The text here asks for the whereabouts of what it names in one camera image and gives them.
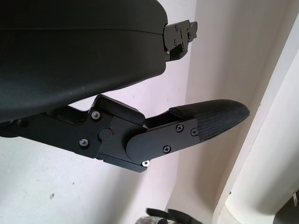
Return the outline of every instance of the black object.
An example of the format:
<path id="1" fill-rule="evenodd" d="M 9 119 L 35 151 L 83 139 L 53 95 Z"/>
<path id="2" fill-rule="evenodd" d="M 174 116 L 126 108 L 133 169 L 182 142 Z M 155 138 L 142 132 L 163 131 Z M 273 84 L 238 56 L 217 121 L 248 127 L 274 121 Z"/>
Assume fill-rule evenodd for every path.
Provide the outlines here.
<path id="1" fill-rule="evenodd" d="M 142 172 L 144 161 L 221 134 L 246 106 L 208 101 L 149 119 L 102 95 L 85 112 L 67 106 L 162 74 L 196 31 L 196 22 L 167 26 L 156 0 L 1 2 L 0 135 Z"/>
<path id="2" fill-rule="evenodd" d="M 158 209 L 146 209 L 146 213 L 149 216 L 164 218 L 180 224 L 202 224 L 191 216 L 173 209 L 168 209 L 168 212 Z"/>

